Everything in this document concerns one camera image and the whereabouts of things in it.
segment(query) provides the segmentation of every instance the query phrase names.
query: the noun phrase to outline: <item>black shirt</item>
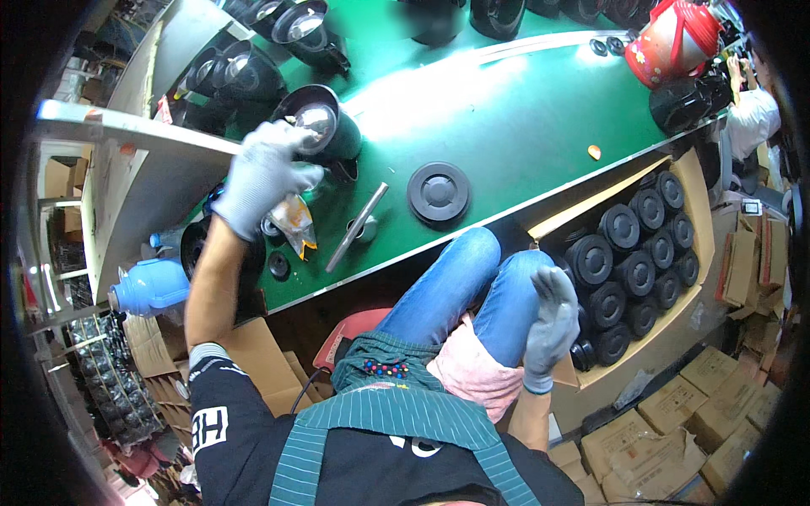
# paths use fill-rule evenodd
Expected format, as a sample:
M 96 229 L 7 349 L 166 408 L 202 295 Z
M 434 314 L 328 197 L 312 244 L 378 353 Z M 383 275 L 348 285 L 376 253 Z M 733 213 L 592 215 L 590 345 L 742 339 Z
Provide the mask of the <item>black shirt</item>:
M 247 374 L 217 348 L 193 364 L 189 380 L 192 451 L 203 502 L 264 506 L 295 415 L 274 418 Z M 508 434 L 501 439 L 543 506 L 583 504 L 579 488 L 546 453 Z M 504 503 L 467 449 L 356 429 L 329 431 L 315 504 L 411 506 L 440 500 Z

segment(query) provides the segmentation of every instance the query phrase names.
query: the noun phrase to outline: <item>black cable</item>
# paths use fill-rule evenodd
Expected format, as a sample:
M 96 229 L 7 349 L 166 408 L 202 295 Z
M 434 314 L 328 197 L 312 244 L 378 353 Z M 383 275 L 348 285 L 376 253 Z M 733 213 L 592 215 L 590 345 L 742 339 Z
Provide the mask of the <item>black cable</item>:
M 313 372 L 312 376 L 310 376 L 309 379 L 306 381 L 306 383 L 304 383 L 304 388 L 301 389 L 301 393 L 299 393 L 298 397 L 296 397 L 296 401 L 292 404 L 292 408 L 290 408 L 290 415 L 292 415 L 293 413 L 296 412 L 296 408 L 298 407 L 298 403 L 301 402 L 301 398 L 304 397 L 304 392 L 306 392 L 306 390 L 309 388 L 309 386 L 312 384 L 312 382 L 315 381 L 315 378 L 318 376 L 318 373 L 320 371 L 326 371 L 326 372 L 329 372 L 330 374 L 332 373 L 332 371 L 330 371 L 329 368 L 323 368 L 323 367 L 318 368 L 317 371 Z

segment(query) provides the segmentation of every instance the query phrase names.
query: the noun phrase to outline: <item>blue jeans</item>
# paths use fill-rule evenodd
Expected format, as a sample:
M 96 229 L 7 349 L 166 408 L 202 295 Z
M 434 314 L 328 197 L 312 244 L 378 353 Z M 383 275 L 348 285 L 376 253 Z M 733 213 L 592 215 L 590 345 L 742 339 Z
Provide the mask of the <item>blue jeans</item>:
M 492 232 L 471 228 L 445 247 L 375 330 L 403 341 L 441 344 L 470 302 L 495 278 L 472 326 L 499 364 L 516 367 L 539 310 L 529 276 L 554 262 L 537 250 L 515 253 L 499 267 L 500 260 L 501 245 Z

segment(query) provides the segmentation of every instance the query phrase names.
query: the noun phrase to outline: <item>white shirt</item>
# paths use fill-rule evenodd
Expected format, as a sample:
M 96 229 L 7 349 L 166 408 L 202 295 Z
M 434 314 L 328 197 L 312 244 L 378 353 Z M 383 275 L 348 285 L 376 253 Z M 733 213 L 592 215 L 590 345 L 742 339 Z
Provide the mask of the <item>white shirt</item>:
M 740 105 L 728 108 L 726 130 L 731 139 L 731 155 L 740 161 L 748 158 L 781 125 L 779 107 L 767 91 L 761 87 L 742 91 Z

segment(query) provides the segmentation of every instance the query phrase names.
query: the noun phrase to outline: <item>black thermos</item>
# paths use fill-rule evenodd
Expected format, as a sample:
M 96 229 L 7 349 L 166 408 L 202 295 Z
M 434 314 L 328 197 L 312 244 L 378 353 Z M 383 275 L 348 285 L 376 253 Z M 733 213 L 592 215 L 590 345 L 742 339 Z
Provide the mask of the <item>black thermos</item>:
M 526 0 L 472 0 L 470 24 L 482 35 L 512 40 L 518 34 Z

